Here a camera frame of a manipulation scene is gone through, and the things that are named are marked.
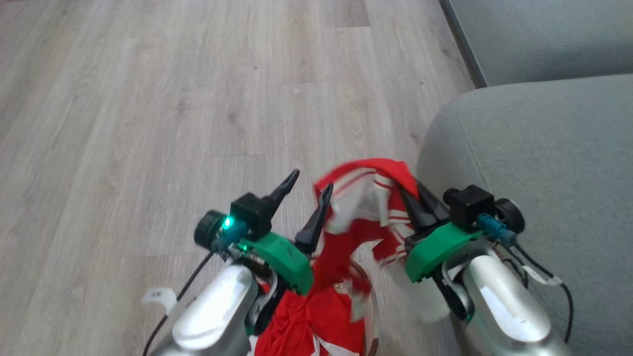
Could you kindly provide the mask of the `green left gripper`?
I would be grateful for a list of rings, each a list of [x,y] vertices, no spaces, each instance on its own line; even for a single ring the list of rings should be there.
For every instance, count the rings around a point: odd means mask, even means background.
[[[292,191],[299,174],[300,169],[294,169],[271,194],[263,198],[265,228],[271,228],[272,218],[285,196]],[[254,253],[267,263],[294,293],[307,295],[314,283],[313,270],[307,256],[312,256],[317,249],[333,191],[334,184],[329,183],[319,194],[318,205],[312,216],[295,235],[295,245],[289,239],[269,232],[256,241],[242,238],[238,247],[245,252]]]

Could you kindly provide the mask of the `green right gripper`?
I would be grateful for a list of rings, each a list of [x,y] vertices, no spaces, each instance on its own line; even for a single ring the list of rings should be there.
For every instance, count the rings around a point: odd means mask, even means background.
[[[419,181],[417,188],[420,199],[407,190],[400,190],[400,196],[414,233],[429,234],[434,219],[442,223],[449,220],[450,210]],[[409,252],[405,262],[407,277],[411,282],[430,278],[434,269],[482,234],[478,228],[468,232],[452,222],[436,228]]]

